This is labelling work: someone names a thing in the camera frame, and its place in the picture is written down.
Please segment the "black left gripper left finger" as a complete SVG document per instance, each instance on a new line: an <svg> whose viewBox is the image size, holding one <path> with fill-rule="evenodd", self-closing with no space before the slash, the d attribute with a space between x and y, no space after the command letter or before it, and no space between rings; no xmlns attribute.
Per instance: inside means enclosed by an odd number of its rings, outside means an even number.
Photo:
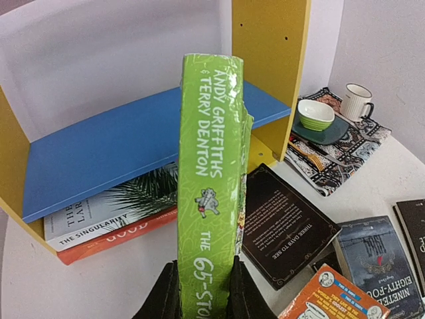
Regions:
<svg viewBox="0 0 425 319"><path fill-rule="evenodd" d="M177 261L167 263L142 307L132 319L178 319L181 317Z"/></svg>

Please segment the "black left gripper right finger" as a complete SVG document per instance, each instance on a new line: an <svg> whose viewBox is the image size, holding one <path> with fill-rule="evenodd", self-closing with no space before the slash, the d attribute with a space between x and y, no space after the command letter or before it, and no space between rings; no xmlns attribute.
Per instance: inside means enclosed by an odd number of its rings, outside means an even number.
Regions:
<svg viewBox="0 0 425 319"><path fill-rule="evenodd" d="M239 256L234 257L230 275L227 318L277 318L264 300L246 265L240 260Z"/></svg>

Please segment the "orange cartoon paperback book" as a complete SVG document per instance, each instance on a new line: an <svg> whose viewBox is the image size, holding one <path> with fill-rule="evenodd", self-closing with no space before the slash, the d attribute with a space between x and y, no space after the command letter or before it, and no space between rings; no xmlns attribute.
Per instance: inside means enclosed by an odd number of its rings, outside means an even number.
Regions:
<svg viewBox="0 0 425 319"><path fill-rule="evenodd" d="M322 265L279 318L379 319L390 310L329 265Z"/></svg>

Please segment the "white Singularity palm book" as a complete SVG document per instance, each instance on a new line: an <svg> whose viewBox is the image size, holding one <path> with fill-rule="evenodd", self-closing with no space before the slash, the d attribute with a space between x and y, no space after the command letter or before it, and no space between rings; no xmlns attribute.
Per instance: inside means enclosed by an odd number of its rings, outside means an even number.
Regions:
<svg viewBox="0 0 425 319"><path fill-rule="evenodd" d="M172 162L73 203L44 218L44 239L60 252L174 207L177 180Z"/></svg>

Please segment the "large orange Good Morning book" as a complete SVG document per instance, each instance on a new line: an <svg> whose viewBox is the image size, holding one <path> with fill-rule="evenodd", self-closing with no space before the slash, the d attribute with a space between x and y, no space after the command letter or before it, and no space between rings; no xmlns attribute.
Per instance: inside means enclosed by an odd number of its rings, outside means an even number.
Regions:
<svg viewBox="0 0 425 319"><path fill-rule="evenodd" d="M174 206L88 242L57 252L56 255L64 265L71 265L76 261L108 250L122 243L126 243L163 227L176 220L176 218L177 207Z"/></svg>

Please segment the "green cartoon paperback book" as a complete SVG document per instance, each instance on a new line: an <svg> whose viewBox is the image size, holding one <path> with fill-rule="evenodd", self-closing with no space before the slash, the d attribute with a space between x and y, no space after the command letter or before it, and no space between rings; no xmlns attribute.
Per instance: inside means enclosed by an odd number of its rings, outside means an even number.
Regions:
<svg viewBox="0 0 425 319"><path fill-rule="evenodd" d="M235 56L183 59L177 264L184 318L226 317L253 124L243 72Z"/></svg>

